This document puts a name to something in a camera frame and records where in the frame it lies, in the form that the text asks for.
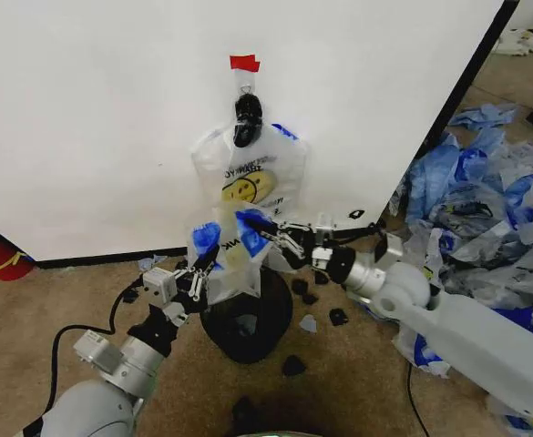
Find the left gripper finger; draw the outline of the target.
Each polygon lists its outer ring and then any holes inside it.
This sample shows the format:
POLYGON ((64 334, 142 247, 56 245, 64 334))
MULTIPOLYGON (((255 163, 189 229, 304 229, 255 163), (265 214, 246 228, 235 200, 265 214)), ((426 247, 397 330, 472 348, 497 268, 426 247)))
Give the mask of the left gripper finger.
POLYGON ((193 301, 201 301, 201 298, 207 294, 207 289, 210 284, 220 279, 220 273, 214 271, 217 265, 217 258, 218 255, 216 254, 216 264, 207 276, 195 278, 190 284, 188 296, 192 298, 193 301))
POLYGON ((195 278, 207 276, 216 264, 216 247, 205 249, 187 268, 176 269, 175 279, 178 285, 190 285, 195 278))

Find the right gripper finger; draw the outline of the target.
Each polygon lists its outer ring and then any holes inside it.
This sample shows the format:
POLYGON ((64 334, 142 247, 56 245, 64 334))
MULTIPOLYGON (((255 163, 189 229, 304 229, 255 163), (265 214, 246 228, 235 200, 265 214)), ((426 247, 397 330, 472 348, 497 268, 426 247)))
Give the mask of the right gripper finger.
POLYGON ((307 225, 288 222, 278 223, 266 218, 259 218, 256 216, 244 216, 241 218, 241 221, 244 225, 260 233, 263 236, 267 235, 277 237, 281 234, 295 233, 297 235, 303 235, 313 233, 313 229, 307 225))
POLYGON ((277 237, 258 234, 273 243, 272 254, 266 257, 268 268, 275 271, 296 271, 307 264, 305 234, 281 234, 277 237))

